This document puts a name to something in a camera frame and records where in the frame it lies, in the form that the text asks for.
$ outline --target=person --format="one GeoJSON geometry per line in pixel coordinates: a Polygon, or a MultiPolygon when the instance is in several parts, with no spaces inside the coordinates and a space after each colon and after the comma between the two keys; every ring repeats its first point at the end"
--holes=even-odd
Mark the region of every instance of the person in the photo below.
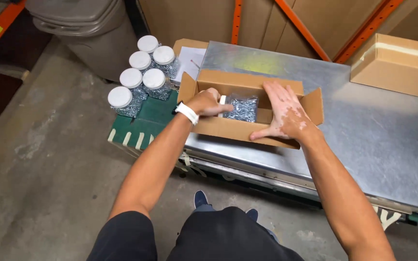
{"type": "MultiPolygon", "coordinates": [[[[264,82],[263,87],[274,119],[270,127],[253,132],[250,139],[270,136],[300,143],[328,222],[349,260],[395,260],[372,205],[308,118],[291,88],[276,82],[264,82]]],[[[211,88],[195,95],[186,105],[200,116],[233,110],[231,105],[218,104],[219,97],[211,88]]],[[[149,212],[159,199],[191,128],[189,118],[177,113],[136,160],[88,261],[157,260],[149,212]]],[[[303,260],[255,222],[256,211],[246,214],[236,207],[214,211],[202,191],[195,193],[194,202],[196,210],[183,224],[168,261],[303,260]]]]}

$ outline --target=metal table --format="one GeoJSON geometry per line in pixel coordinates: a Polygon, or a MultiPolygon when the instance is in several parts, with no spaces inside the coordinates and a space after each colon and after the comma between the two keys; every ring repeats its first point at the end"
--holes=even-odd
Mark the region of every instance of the metal table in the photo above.
{"type": "MultiPolygon", "coordinates": [[[[305,93],[322,87],[319,128],[364,193],[373,204],[418,211],[418,97],[351,83],[347,65],[219,42],[209,43],[201,69],[302,81],[305,93]]],[[[302,150],[194,133],[185,148],[199,168],[318,200],[302,150]]]]}

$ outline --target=forearm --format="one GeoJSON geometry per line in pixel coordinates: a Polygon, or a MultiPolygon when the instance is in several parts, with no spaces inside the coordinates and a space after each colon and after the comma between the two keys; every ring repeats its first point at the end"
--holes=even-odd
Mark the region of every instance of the forearm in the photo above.
{"type": "Polygon", "coordinates": [[[109,218],[125,209],[149,215],[182,154],[192,126],[186,116],[178,113],[143,151],[125,177],[109,218]]]}
{"type": "Polygon", "coordinates": [[[345,251],[350,257],[373,251],[394,258],[372,205],[322,133],[317,130],[301,145],[328,222],[345,251]]]}

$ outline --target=white paper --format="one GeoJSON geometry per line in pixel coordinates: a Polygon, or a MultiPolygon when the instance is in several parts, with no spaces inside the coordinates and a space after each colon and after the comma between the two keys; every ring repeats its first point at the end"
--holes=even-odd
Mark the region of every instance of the white paper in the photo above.
{"type": "Polygon", "coordinates": [[[183,72],[186,72],[194,80],[196,80],[196,77],[199,73],[199,68],[202,64],[202,59],[204,58],[205,54],[206,49],[182,46],[182,50],[180,51],[180,55],[178,56],[178,61],[180,62],[180,69],[178,70],[177,76],[175,77],[175,81],[182,81],[183,72]]]}

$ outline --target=dark shoe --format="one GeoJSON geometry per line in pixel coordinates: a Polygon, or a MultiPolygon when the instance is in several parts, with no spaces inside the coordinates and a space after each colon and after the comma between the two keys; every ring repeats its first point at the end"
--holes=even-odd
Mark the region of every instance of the dark shoe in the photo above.
{"type": "Polygon", "coordinates": [[[257,217],[259,216],[257,210],[250,209],[250,210],[246,211],[246,214],[247,214],[248,217],[250,217],[252,220],[254,220],[254,222],[257,222],[257,217]]]}
{"type": "Polygon", "coordinates": [[[198,190],[194,194],[194,209],[200,205],[209,205],[206,194],[202,190],[198,190]]]}

